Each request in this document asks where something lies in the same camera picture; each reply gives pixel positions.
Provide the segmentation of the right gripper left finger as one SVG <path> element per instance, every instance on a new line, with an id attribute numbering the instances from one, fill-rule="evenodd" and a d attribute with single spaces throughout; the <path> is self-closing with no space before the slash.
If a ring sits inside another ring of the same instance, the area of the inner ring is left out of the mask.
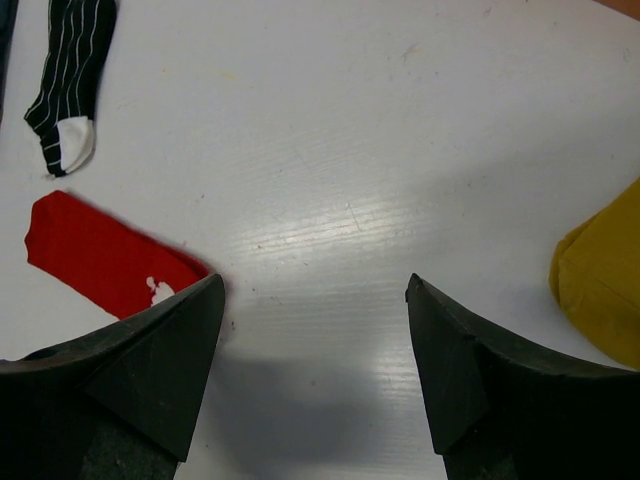
<path id="1" fill-rule="evenodd" d="M 171 479 L 225 309 L 210 275 L 125 320 L 1 364 L 5 479 Z"/>

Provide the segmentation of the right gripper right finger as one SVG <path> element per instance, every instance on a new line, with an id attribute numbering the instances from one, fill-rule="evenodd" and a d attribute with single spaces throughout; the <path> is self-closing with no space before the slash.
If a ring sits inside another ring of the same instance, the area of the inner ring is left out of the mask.
<path id="1" fill-rule="evenodd" d="M 635 479 L 639 376 L 543 347 L 418 276 L 405 293 L 433 449 L 451 479 Z"/>

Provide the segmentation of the red sock with santa pattern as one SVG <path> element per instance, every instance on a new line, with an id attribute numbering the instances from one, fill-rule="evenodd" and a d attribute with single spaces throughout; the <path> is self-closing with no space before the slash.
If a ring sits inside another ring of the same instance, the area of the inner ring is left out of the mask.
<path id="1" fill-rule="evenodd" d="M 183 251 L 60 190 L 33 204 L 25 246 L 29 264 L 119 320 L 210 273 Z"/>

